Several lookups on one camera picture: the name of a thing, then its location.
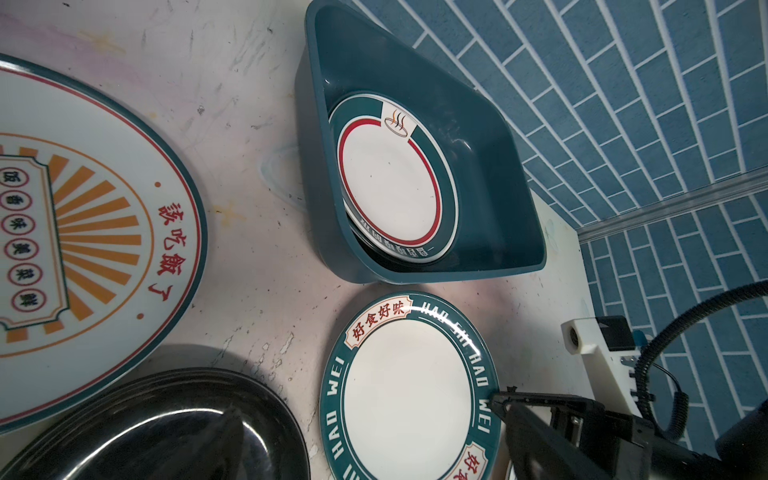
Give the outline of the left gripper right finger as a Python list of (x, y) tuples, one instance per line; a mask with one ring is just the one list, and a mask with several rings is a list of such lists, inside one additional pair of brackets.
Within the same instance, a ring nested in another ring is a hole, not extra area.
[(606, 472), (527, 406), (505, 406), (506, 443), (517, 479), (605, 479)]

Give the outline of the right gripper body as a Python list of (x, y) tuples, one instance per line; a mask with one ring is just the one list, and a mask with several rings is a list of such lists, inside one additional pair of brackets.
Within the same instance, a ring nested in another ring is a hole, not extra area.
[(606, 410), (575, 395), (534, 394), (514, 387), (491, 397), (504, 424), (505, 406), (527, 406), (606, 472), (605, 479), (718, 479), (720, 461), (658, 437), (650, 421)]

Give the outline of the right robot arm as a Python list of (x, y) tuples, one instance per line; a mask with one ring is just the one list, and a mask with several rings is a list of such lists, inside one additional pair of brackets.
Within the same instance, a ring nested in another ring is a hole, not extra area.
[(509, 388), (491, 409), (505, 426), (518, 479), (764, 479), (767, 406), (760, 405), (715, 443), (716, 456), (658, 436), (638, 416), (610, 412), (574, 395)]

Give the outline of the green rim plate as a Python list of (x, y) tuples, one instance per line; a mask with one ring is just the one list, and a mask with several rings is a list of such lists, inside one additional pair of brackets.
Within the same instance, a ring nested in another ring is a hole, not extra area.
[(449, 163), (435, 137), (403, 105), (373, 92), (340, 100), (329, 115), (342, 198), (347, 195), (368, 211), (374, 202), (391, 216), (405, 214), (397, 230), (410, 225), (426, 230), (427, 208), (442, 206), (437, 240), (444, 257), (459, 226), (459, 198)]
[(344, 205), (358, 239), (387, 261), (408, 265), (427, 264), (443, 254), (437, 240), (442, 222), (440, 202), (433, 202), (433, 206), (427, 208), (426, 230), (423, 231), (421, 223), (418, 223), (414, 239), (405, 239), (406, 235), (411, 235), (409, 224), (404, 232), (397, 230), (398, 221), (405, 214), (394, 213), (391, 216), (385, 205), (376, 202), (366, 211), (347, 195), (344, 196)]

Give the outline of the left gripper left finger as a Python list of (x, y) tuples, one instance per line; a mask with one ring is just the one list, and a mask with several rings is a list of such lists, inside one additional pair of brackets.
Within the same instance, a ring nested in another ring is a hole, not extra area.
[(187, 443), (179, 478), (235, 479), (244, 440), (242, 412), (237, 408), (225, 410)]

